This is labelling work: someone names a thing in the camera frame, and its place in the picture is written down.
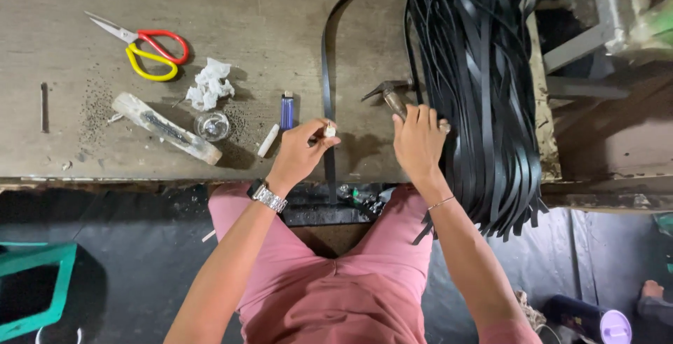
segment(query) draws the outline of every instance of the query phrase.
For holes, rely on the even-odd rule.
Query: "crumpled tissue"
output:
[[[207,64],[204,69],[194,78],[197,87],[190,87],[187,90],[185,99],[192,102],[192,107],[200,112],[212,109],[217,104],[217,99],[231,95],[233,97],[234,88],[229,80],[224,79],[231,69],[231,64],[224,64],[212,58],[207,58]]]

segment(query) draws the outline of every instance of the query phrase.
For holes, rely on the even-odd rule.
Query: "wooden handle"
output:
[[[222,157],[222,152],[211,143],[178,127],[133,94],[121,93],[114,99],[113,109],[133,123],[212,166]]]

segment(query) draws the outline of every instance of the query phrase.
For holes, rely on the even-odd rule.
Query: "workbench surface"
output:
[[[0,179],[248,180],[265,176],[271,168],[273,159],[260,159],[256,153],[279,121],[284,90],[294,93],[300,122],[322,117],[320,36],[337,0],[3,1]],[[408,77],[403,2],[354,0],[339,22],[339,180],[406,178],[392,149],[389,108],[377,101],[360,102],[380,82]],[[173,31],[189,42],[192,59],[180,66],[182,73],[175,81],[147,81],[131,68],[125,43],[91,22],[84,11],[132,31]],[[160,41],[170,51],[177,50],[170,40]],[[236,88],[234,98],[218,104],[230,116],[232,131],[228,139],[215,143],[223,152],[217,166],[160,142],[126,118],[107,123],[114,114],[113,99],[127,91],[192,130],[197,112],[190,103],[172,105],[195,85],[194,75],[206,65],[206,57],[232,64],[228,78]],[[141,62],[150,73],[165,73],[150,60]],[[40,132],[41,82],[49,88],[48,134]],[[69,161],[72,167],[63,170]],[[322,164],[311,178],[323,178]]]

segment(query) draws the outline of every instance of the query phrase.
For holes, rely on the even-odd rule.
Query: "bundle of black rubber strips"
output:
[[[440,167],[481,232],[505,241],[510,232],[520,235],[528,220],[536,227],[538,211],[546,212],[528,64],[531,1],[407,0],[405,6],[416,98],[423,103],[425,90],[425,103],[451,124]],[[429,216],[425,223],[416,243],[431,230]]]

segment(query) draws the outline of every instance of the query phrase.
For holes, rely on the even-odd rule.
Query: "silver watch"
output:
[[[255,180],[248,189],[248,196],[253,201],[260,201],[266,206],[272,208],[277,213],[281,213],[287,204],[287,201],[272,193],[266,188],[266,183],[261,178]]]

